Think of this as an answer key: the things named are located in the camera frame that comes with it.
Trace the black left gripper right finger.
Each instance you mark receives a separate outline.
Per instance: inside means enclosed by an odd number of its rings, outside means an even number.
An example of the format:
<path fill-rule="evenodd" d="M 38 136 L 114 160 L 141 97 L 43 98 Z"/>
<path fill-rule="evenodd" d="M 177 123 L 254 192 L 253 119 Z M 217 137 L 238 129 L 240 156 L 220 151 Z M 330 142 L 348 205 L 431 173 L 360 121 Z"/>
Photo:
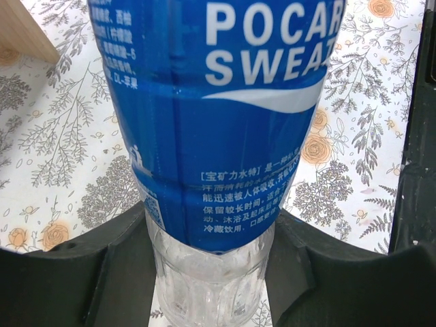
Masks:
<path fill-rule="evenodd" d="M 273 326 L 434 326 L 435 247 L 382 255 L 281 211 L 266 288 Z"/>

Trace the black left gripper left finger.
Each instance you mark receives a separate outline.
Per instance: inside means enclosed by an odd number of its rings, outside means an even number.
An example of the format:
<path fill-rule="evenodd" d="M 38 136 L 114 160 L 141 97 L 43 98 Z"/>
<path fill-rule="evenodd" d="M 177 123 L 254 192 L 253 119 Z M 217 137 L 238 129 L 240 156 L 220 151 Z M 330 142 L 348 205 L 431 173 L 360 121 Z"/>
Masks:
<path fill-rule="evenodd" d="M 1 250 L 2 326 L 148 326 L 155 263 L 141 202 L 50 251 Z"/>

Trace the blue label water bottle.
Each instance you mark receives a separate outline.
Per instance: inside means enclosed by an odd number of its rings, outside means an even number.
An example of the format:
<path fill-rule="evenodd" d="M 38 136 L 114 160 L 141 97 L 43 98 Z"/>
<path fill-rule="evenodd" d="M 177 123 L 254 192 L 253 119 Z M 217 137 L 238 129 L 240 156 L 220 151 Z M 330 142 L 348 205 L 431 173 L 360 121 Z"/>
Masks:
<path fill-rule="evenodd" d="M 251 319 L 344 1 L 90 1 L 174 326 Z"/>

